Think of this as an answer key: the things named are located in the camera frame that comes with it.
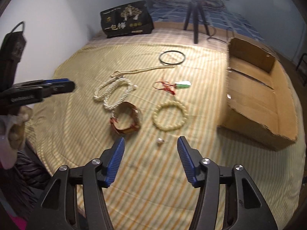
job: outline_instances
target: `black package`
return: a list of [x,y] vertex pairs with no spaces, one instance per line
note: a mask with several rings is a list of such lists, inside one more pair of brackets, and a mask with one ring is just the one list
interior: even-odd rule
[[150,34],[154,25],[145,3],[138,1],[100,12],[103,32],[108,38]]

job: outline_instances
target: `tripod leg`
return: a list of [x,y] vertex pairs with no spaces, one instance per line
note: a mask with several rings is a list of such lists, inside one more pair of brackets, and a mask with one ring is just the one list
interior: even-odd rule
[[191,16],[191,11],[192,11],[192,3],[189,3],[188,10],[187,10],[187,17],[185,18],[185,26],[183,27],[183,30],[187,30],[187,28],[188,28],[188,24],[189,24],[190,16]]
[[205,17],[203,7],[200,3],[197,3],[197,6],[198,6],[199,12],[201,13],[201,18],[203,20],[203,23],[204,23],[204,26],[205,26],[205,29],[206,29],[206,35],[209,35],[209,28],[208,28],[208,24],[206,22],[206,17]]
[[197,3],[193,3],[192,7],[193,7],[194,44],[197,44],[198,43],[198,9],[197,9]]

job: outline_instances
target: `metal screw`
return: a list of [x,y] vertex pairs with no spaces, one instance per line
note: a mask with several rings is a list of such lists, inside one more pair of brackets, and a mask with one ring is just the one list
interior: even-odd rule
[[241,164],[236,164],[234,167],[235,167],[236,170],[239,170],[239,171],[244,169]]
[[92,164],[97,165],[100,164],[100,160],[98,158],[92,160]]
[[211,163],[210,159],[208,159],[208,158],[202,159],[201,162],[202,162],[203,164],[209,164],[209,163]]
[[67,170],[67,166],[66,165],[62,165],[61,167],[59,167],[60,171],[65,171]]

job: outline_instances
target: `black tripod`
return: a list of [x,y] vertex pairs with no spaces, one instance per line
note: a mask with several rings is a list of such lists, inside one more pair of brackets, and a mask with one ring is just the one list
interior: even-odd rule
[[191,13],[193,13],[194,44],[198,43],[198,11],[201,14],[201,18],[206,29],[206,34],[209,35],[208,24],[206,22],[205,13],[203,11],[202,5],[198,2],[198,0],[190,0],[183,30],[187,30]]

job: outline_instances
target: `black metal chair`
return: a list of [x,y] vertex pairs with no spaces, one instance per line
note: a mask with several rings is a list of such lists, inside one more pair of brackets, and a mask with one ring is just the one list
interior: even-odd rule
[[[302,54],[302,57],[300,58],[300,61],[298,62],[298,64],[297,64],[297,67],[296,67],[296,71],[298,70],[298,68],[300,67],[300,64],[302,63],[302,62],[304,62],[305,64],[306,64],[306,66],[307,66],[307,62],[304,60],[304,57],[305,56],[307,56],[307,53],[303,53]],[[305,86],[307,84],[307,77],[305,77],[305,80],[304,80],[304,83],[303,83],[303,86]]]

